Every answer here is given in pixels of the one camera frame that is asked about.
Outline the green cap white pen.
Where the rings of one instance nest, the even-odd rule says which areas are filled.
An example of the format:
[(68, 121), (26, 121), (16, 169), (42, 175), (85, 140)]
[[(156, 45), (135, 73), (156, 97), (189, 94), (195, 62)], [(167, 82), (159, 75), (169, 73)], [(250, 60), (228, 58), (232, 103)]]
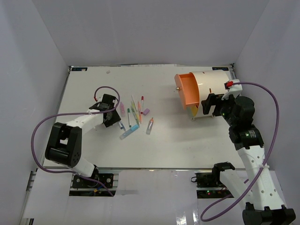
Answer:
[(129, 108), (127, 109), (127, 118), (128, 118), (128, 125), (129, 125), (129, 127), (131, 128), (132, 125), (131, 125), (130, 109), (129, 109)]

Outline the orange top drawer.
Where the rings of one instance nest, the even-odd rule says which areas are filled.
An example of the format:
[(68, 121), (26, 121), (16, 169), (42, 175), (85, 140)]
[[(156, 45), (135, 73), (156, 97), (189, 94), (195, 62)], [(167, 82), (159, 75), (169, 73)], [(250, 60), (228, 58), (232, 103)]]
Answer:
[(174, 79), (183, 109), (199, 105), (199, 89), (194, 74), (176, 74)]

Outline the red cap white pen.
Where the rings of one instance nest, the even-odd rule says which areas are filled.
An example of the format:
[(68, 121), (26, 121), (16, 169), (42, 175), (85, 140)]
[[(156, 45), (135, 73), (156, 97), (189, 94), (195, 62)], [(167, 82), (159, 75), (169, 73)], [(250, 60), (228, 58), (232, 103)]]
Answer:
[(144, 102), (144, 96), (141, 96), (141, 114), (143, 114), (143, 102)]

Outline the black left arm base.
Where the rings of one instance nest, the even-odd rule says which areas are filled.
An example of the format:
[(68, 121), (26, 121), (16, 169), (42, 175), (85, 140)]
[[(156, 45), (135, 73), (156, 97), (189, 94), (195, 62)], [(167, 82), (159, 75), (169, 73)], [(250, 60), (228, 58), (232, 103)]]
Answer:
[(104, 184), (107, 188), (113, 187), (113, 180), (114, 180), (114, 174), (113, 173), (99, 173), (95, 178), (89, 178), (85, 179), (81, 177), (80, 175), (73, 176), (71, 188), (103, 188), (103, 185), (91, 181), (91, 180), (97, 180)]

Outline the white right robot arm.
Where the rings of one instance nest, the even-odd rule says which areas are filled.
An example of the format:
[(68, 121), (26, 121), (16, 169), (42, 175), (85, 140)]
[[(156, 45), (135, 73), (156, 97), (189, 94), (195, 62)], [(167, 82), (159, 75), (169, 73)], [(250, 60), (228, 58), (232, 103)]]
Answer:
[(289, 225), (296, 219), (295, 211), (287, 208), (277, 193), (267, 165), (278, 133), (280, 118), (278, 101), (269, 89), (254, 82), (250, 83), (268, 92), (276, 108), (273, 138), (269, 150), (265, 151), (261, 133), (253, 124), (255, 104), (252, 99), (241, 95), (242, 85), (246, 84), (247, 82), (240, 82), (238, 79), (229, 80), (224, 83), (227, 91), (225, 94), (211, 93), (206, 100), (201, 101), (204, 114), (215, 106), (213, 115), (222, 116), (229, 125), (229, 137), (244, 164), (247, 180), (239, 178), (231, 163), (215, 164), (212, 168), (212, 183), (217, 187), (225, 185), (235, 198), (235, 202), (222, 212), (204, 218), (204, 214), (219, 201), (212, 203), (203, 210), (200, 220), (210, 222), (240, 205), (244, 207), (242, 219), (246, 225)]

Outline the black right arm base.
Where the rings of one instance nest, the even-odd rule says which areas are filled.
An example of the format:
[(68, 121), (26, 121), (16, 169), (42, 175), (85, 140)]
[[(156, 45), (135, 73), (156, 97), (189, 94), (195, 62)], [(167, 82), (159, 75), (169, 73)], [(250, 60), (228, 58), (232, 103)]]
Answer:
[(215, 181), (211, 172), (198, 172), (191, 182), (196, 184), (198, 199), (221, 199), (231, 194), (225, 185)]

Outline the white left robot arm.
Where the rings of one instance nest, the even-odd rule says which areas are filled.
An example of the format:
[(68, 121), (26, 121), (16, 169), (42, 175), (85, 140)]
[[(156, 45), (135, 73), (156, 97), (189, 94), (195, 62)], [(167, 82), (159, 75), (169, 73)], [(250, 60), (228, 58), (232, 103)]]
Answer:
[(88, 187), (96, 186), (99, 182), (96, 166), (82, 156), (83, 136), (98, 125), (108, 128), (120, 122), (115, 109), (117, 103), (115, 96), (104, 94), (85, 114), (67, 123), (56, 122), (51, 129), (45, 158), (83, 176)]

